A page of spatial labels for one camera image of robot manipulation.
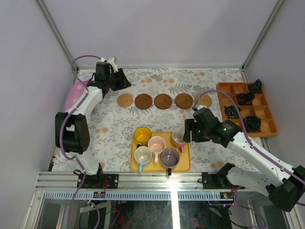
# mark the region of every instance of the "tray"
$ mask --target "tray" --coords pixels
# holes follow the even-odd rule
[[[255,98],[253,100],[252,105],[249,106],[241,106],[238,105],[236,95],[239,93],[248,93],[248,85],[253,83],[218,83],[217,90],[223,91],[227,93],[231,98],[233,98],[234,102],[237,106],[242,109],[242,117],[245,118],[250,115],[254,115],[259,117],[262,120],[261,132],[248,132],[250,137],[273,137],[278,134],[277,127],[275,125],[275,121],[273,119],[270,107],[268,105],[267,99],[264,94],[264,90],[262,88],[262,94],[255,94]],[[231,101],[223,94],[218,94],[218,100],[220,104],[221,115],[224,120],[231,120],[237,125],[241,126],[238,118],[227,118],[224,109],[226,106],[233,105]]]
[[[178,148],[176,148],[171,141],[172,138],[172,132],[152,132],[152,137],[154,136],[160,136],[164,138],[166,141],[166,148],[173,148],[179,152],[180,155],[180,161],[175,169],[173,169],[173,173],[186,173],[191,169],[191,157],[190,157],[190,145],[187,143],[184,148],[184,153],[181,153]],[[136,150],[137,143],[132,138],[132,152],[131,152],[131,159],[130,159],[130,169],[138,173],[139,172],[139,165],[134,159],[134,152]],[[163,168],[161,159],[159,158],[158,163],[155,164],[154,160],[152,158],[152,161],[148,166],[145,166],[143,169],[144,173],[167,173],[167,170]]]

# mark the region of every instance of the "brown round coaster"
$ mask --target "brown round coaster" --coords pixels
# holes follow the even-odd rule
[[[116,102],[121,107],[128,107],[133,102],[133,96],[132,94],[121,94]]]
[[[193,105],[193,98],[189,94],[182,93],[177,95],[175,103],[181,109],[189,109]]]
[[[167,94],[159,94],[154,99],[154,104],[161,110],[170,108],[172,105],[172,98]]]
[[[200,94],[195,96],[194,102],[199,98]],[[204,105],[206,107],[210,107],[212,105],[212,99],[209,95],[204,94],[201,96],[200,100],[198,101],[197,105]]]
[[[148,94],[140,94],[134,100],[135,106],[141,110],[146,110],[153,104],[153,99]]]

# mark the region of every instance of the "yellow tray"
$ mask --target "yellow tray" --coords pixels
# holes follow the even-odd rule
[[[173,169],[173,173],[186,173],[191,169],[191,157],[190,157],[190,145],[187,143],[184,148],[184,153],[181,153],[178,148],[176,148],[172,144],[172,132],[152,132],[152,137],[154,136],[160,136],[164,138],[166,141],[166,148],[173,148],[179,152],[180,155],[180,161],[175,169]],[[138,173],[139,172],[139,164],[134,159],[134,152],[137,148],[137,143],[132,138],[132,153],[131,153],[131,159],[130,159],[130,169]],[[145,166],[143,169],[144,173],[166,173],[166,169],[163,168],[161,160],[159,158],[158,163],[155,164],[154,160],[152,158],[152,161],[148,166]]]

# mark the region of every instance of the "white wall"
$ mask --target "white wall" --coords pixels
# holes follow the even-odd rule
[[[279,134],[269,138],[272,152],[305,167],[305,1],[286,1],[252,59],[250,81],[260,78]],[[305,222],[305,208],[299,207]]]
[[[115,55],[121,66],[241,66],[276,2],[45,0],[74,57]]]
[[[2,0],[0,31],[0,227],[18,229],[72,75],[34,0]]]

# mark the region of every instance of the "blue mug handle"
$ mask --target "blue mug handle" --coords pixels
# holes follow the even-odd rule
[[[139,166],[139,173],[143,172],[143,168],[144,168],[143,164],[140,164],[140,166]]]

